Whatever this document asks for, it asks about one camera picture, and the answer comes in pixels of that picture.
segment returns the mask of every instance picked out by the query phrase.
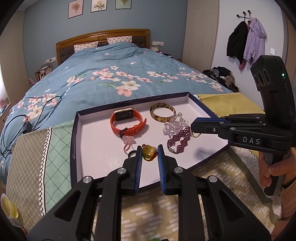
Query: purple jacket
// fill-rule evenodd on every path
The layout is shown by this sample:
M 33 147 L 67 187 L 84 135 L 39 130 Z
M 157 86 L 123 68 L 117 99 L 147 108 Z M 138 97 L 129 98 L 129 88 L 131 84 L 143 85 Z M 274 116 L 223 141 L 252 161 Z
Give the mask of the purple jacket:
M 250 24 L 250 30 L 247 38 L 246 48 L 244 50 L 244 59 L 250 64 L 265 54 L 265 30 L 258 19 L 254 18 Z

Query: green diamond pattern fabric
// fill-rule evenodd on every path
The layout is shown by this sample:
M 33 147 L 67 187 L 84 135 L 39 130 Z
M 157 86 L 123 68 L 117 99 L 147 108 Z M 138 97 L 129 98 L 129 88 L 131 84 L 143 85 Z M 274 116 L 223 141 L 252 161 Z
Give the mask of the green diamond pattern fabric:
M 45 166 L 45 209 L 48 212 L 70 189 L 70 144 L 74 121 L 52 127 Z

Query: watch face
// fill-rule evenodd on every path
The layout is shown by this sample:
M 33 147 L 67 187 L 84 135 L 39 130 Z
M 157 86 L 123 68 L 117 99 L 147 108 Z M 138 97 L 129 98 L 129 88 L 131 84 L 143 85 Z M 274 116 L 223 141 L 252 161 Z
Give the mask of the watch face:
M 133 118 L 133 108 L 122 109 L 114 111 L 115 120 L 122 121 L 126 119 Z

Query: yellow fabric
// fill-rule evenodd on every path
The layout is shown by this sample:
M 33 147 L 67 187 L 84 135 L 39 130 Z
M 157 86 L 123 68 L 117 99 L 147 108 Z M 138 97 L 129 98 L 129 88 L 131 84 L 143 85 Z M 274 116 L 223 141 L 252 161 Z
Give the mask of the yellow fabric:
M 201 102 L 210 108 L 218 117 L 231 114 L 251 114 L 264 111 L 241 93 L 230 94 L 199 94 Z M 256 157 L 258 151 L 250 150 Z

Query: black jacket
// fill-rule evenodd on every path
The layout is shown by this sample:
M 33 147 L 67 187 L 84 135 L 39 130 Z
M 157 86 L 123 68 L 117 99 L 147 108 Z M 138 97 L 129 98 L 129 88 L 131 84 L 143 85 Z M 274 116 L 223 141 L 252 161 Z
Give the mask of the black jacket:
M 240 64 L 244 59 L 248 33 L 248 26 L 245 21 L 242 21 L 228 38 L 226 55 L 229 57 L 235 56 Z

